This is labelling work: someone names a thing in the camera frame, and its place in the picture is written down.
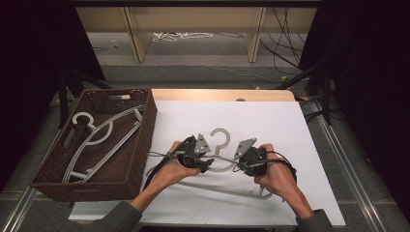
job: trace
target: sleeve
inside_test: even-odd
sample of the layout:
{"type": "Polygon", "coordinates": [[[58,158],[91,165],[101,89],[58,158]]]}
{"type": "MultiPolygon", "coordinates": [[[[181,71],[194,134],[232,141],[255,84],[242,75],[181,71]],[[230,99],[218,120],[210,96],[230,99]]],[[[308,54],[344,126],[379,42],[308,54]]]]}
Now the sleeve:
{"type": "Polygon", "coordinates": [[[333,232],[335,231],[325,211],[315,210],[314,215],[306,219],[298,219],[299,229],[302,232],[333,232]]]}
{"type": "Polygon", "coordinates": [[[105,217],[97,219],[87,225],[84,231],[132,231],[141,218],[141,213],[129,203],[122,201],[105,217]]]}

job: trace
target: wicker basket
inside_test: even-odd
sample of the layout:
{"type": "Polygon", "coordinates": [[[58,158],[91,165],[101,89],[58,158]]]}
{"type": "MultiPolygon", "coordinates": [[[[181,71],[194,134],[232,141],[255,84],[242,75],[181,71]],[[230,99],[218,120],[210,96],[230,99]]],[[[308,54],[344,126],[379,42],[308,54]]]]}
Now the wicker basket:
{"type": "MultiPolygon", "coordinates": [[[[107,201],[133,199],[139,194],[142,175],[151,148],[157,116],[150,90],[87,90],[54,143],[31,187],[56,201],[107,201]],[[62,183],[66,169],[78,147],[91,133],[86,117],[72,118],[77,112],[87,112],[98,126],[112,116],[129,108],[145,104],[139,129],[86,183],[62,183]]],[[[94,167],[134,127],[135,115],[119,118],[113,123],[110,136],[102,143],[86,146],[73,171],[86,173],[94,167]]],[[[108,127],[99,130],[91,141],[105,136],[108,127]]]]}

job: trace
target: white tabletop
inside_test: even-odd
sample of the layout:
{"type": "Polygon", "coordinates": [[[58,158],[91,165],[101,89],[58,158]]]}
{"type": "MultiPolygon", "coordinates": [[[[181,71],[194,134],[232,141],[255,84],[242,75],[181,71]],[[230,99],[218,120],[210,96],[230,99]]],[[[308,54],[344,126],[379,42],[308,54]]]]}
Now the white tabletop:
{"type": "MultiPolygon", "coordinates": [[[[333,226],[345,222],[317,155],[305,118],[295,101],[156,101],[157,121],[152,143],[153,152],[166,153],[175,140],[203,133],[213,151],[224,142],[224,135],[211,131],[224,128],[231,141],[220,150],[233,158],[238,143],[257,138],[255,147],[273,143],[297,169],[298,186],[313,209],[324,209],[333,226]]],[[[160,162],[149,157],[145,172],[160,162]]],[[[218,161],[213,166],[225,166],[218,161]]],[[[257,194],[259,186],[243,172],[207,171],[184,180],[243,194],[257,194]]],[[[89,221],[102,218],[113,202],[75,203],[70,220],[89,221]]],[[[163,191],[144,212],[140,224],[217,227],[275,227],[296,225],[290,207],[277,196],[266,200],[174,185],[163,191]]]]}

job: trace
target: person's left hand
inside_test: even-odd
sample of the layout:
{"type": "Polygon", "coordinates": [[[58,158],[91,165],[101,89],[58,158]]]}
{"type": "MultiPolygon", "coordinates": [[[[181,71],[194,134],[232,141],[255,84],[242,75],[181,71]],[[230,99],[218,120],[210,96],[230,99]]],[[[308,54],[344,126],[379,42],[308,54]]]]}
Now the person's left hand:
{"type": "MultiPolygon", "coordinates": [[[[181,142],[175,141],[169,151],[173,151],[181,142]]],[[[153,182],[161,183],[166,188],[172,186],[182,179],[200,173],[199,168],[187,168],[176,159],[168,161],[157,173],[153,182]]]]}

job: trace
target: person's arm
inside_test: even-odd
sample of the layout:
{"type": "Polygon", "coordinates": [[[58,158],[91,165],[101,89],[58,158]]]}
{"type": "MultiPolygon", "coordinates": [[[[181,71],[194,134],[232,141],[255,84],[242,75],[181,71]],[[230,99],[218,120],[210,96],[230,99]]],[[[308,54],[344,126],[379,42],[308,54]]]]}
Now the person's arm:
{"type": "MultiPolygon", "coordinates": [[[[174,142],[170,151],[181,142],[174,142]]],[[[142,213],[151,202],[167,187],[174,185],[188,176],[197,175],[199,168],[186,168],[176,159],[167,162],[157,173],[150,185],[129,204],[118,204],[104,218],[93,221],[85,231],[131,231],[142,218],[142,213]]]]}
{"type": "MultiPolygon", "coordinates": [[[[261,146],[267,151],[267,159],[278,159],[272,144],[261,146]]],[[[303,232],[335,231],[323,210],[313,211],[302,191],[296,185],[289,168],[280,162],[269,162],[264,176],[255,177],[254,182],[285,200],[296,215],[303,232]]]]}

